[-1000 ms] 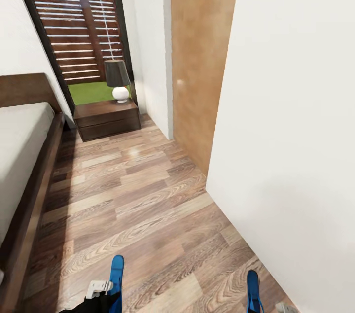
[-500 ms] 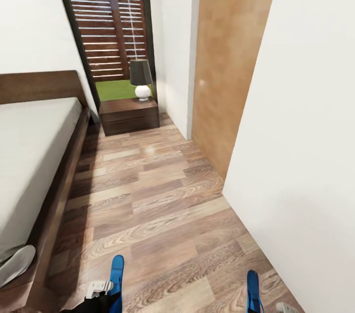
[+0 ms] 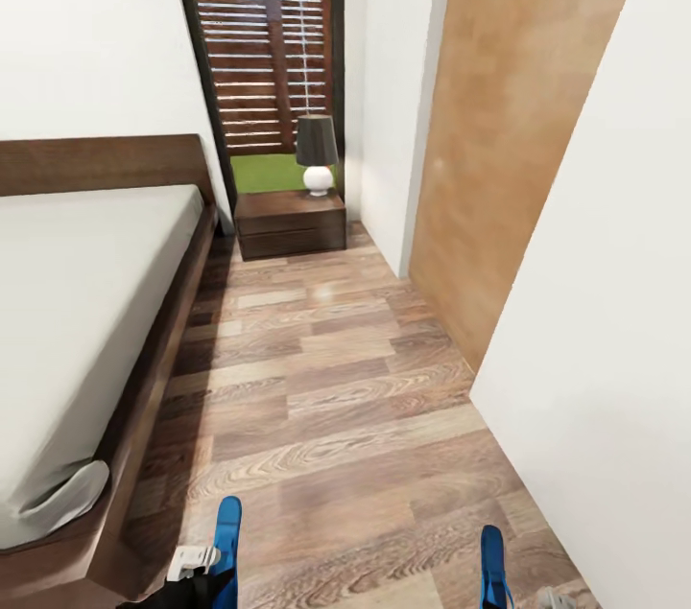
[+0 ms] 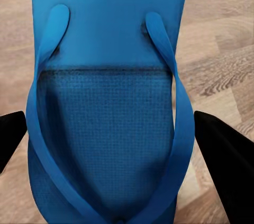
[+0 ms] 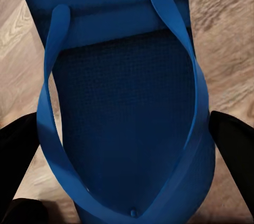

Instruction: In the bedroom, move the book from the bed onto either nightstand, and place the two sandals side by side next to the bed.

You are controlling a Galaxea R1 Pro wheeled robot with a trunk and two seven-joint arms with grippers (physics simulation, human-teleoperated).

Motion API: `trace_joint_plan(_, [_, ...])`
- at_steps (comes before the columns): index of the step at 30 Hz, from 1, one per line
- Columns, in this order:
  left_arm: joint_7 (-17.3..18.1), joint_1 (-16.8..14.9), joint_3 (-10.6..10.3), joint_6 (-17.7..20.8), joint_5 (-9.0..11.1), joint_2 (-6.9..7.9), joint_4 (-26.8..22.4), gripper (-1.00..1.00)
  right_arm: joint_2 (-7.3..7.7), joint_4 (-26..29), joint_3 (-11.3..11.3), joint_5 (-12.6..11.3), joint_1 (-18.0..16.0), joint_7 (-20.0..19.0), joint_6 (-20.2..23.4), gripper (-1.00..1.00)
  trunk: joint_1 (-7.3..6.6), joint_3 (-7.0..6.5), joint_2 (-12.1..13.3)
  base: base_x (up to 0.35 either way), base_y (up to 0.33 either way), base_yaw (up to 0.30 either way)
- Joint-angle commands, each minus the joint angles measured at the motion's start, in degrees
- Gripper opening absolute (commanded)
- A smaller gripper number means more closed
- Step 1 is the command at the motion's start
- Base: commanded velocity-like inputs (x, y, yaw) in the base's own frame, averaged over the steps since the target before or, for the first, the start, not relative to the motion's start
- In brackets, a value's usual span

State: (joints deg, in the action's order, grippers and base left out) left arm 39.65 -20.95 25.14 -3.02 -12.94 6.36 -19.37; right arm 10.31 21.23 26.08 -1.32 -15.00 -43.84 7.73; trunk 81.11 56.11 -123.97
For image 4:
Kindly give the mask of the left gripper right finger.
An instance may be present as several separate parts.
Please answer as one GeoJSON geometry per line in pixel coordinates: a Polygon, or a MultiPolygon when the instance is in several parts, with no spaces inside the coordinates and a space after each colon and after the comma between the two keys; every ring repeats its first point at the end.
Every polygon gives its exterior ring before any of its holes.
{"type": "Polygon", "coordinates": [[[254,224],[254,142],[195,111],[195,138],[231,224],[254,224]]]}

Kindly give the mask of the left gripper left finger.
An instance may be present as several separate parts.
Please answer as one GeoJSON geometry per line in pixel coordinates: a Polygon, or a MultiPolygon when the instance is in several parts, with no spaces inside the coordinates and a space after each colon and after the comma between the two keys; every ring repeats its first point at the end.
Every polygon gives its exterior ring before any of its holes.
{"type": "Polygon", "coordinates": [[[23,111],[0,117],[0,174],[27,132],[23,111]]]}

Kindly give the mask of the sandal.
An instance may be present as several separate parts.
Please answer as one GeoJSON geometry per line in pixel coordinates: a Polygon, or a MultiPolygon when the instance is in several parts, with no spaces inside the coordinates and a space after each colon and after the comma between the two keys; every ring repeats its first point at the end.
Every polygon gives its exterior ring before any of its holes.
{"type": "Polygon", "coordinates": [[[184,3],[32,0],[28,170],[48,224],[173,224],[195,140],[184,3]]]}

